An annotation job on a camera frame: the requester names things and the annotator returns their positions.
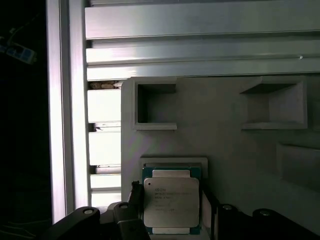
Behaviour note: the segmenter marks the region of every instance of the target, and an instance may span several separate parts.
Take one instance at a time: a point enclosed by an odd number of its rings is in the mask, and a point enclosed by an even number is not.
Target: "white panel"
[[[121,133],[89,133],[90,165],[121,164]]]
[[[104,188],[120,188],[121,175],[91,175],[91,188],[104,189]]]
[[[108,207],[110,204],[121,202],[121,191],[93,191],[91,205],[93,207]]]
[[[121,90],[89,90],[88,121],[115,122],[121,120]]]
[[[87,7],[87,39],[318,31],[320,1]]]

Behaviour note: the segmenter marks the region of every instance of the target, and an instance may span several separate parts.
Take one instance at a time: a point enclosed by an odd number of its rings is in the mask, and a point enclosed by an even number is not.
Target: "grey surface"
[[[320,149],[278,144],[276,151],[282,179],[320,193]]]
[[[75,209],[91,205],[85,5],[86,0],[69,0],[69,48]]]
[[[47,0],[52,222],[74,210],[68,3]]]
[[[320,135],[310,129],[241,131],[246,118],[245,96],[239,94],[249,77],[179,78],[176,131],[140,132],[131,129],[130,81],[122,85],[122,197],[131,182],[140,180],[141,156],[207,156],[208,184],[220,202],[246,214],[273,209],[320,234],[320,194],[281,180],[276,145],[320,147]],[[307,77],[308,98],[319,95],[318,76]]]
[[[199,224],[199,180],[146,178],[143,222],[149,228],[194,228]]]
[[[319,8],[316,0],[87,7],[86,38],[318,31]]]

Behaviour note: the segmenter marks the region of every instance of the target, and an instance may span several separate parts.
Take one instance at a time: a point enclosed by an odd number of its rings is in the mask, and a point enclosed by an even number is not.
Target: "square slot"
[[[245,87],[247,119],[243,130],[306,129],[306,82],[301,76],[261,77]]]
[[[176,130],[176,82],[137,81],[134,84],[135,130]]]

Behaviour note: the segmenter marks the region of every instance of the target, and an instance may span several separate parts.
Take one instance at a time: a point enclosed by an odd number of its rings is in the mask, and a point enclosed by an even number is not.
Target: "aluminum frame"
[[[52,222],[90,205],[85,1],[47,0]]]
[[[67,1],[46,1],[52,223],[74,209]]]
[[[320,30],[318,9],[317,0],[87,7],[86,38],[313,32]]]
[[[91,205],[85,0],[69,0],[75,209]]]

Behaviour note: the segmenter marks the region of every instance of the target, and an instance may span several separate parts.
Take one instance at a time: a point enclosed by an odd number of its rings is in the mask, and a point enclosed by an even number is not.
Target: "bolt head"
[[[92,209],[87,209],[83,213],[84,214],[92,214],[94,211]]]
[[[260,211],[260,214],[263,215],[263,216],[265,216],[265,217],[270,216],[270,212],[268,212],[268,211],[266,211],[266,210],[261,210],[261,211]]]
[[[232,210],[232,206],[230,206],[230,205],[223,205],[222,206],[223,207],[223,209],[225,209],[225,210]]]

